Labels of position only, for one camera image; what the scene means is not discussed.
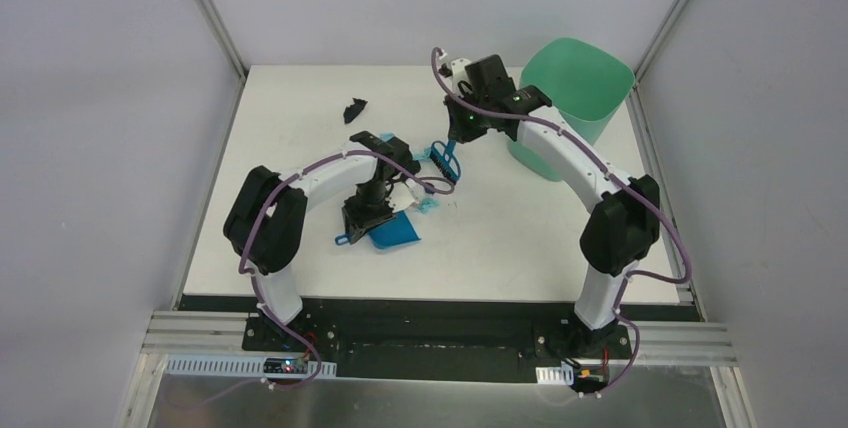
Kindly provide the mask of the blue plastic dustpan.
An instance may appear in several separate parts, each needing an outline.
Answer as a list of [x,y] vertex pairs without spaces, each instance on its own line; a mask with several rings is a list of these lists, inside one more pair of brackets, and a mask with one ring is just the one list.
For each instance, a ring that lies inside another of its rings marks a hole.
[[[363,238],[370,239],[372,245],[378,250],[389,250],[419,242],[421,238],[406,213],[401,211],[395,213],[395,215],[396,217],[392,221],[375,228]],[[337,246],[351,245],[347,242],[344,233],[336,236],[334,243]]]

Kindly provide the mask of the blue hand brush black bristles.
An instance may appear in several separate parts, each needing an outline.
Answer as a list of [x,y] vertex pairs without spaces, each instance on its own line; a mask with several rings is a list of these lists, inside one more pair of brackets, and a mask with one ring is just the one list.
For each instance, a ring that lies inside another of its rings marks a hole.
[[440,171],[442,176],[453,184],[461,177],[461,163],[456,156],[457,142],[455,140],[435,140],[430,145],[429,158]]

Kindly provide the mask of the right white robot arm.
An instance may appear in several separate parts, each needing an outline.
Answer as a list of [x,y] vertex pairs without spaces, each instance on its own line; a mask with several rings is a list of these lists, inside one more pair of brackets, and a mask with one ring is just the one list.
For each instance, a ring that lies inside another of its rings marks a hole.
[[593,357],[616,328],[626,275],[659,239],[658,183],[608,163],[546,93],[534,85],[517,87],[499,56],[475,62],[445,62],[444,56],[434,49],[431,68],[445,93],[449,140],[470,143],[491,130],[505,134],[557,172],[589,215],[579,239],[588,268],[562,342],[580,357]]

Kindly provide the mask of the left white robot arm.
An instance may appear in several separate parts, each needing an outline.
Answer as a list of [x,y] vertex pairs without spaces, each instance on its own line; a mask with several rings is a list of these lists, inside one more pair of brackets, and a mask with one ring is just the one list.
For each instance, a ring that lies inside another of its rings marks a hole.
[[291,264],[309,210],[347,193],[340,241],[354,244],[396,219],[390,185],[420,170],[406,142],[363,131],[338,152],[288,174],[263,165],[248,173],[223,233],[240,257],[239,272],[251,278],[260,310],[272,319],[266,337],[279,351],[293,352],[305,338],[305,326],[295,319],[303,301]]

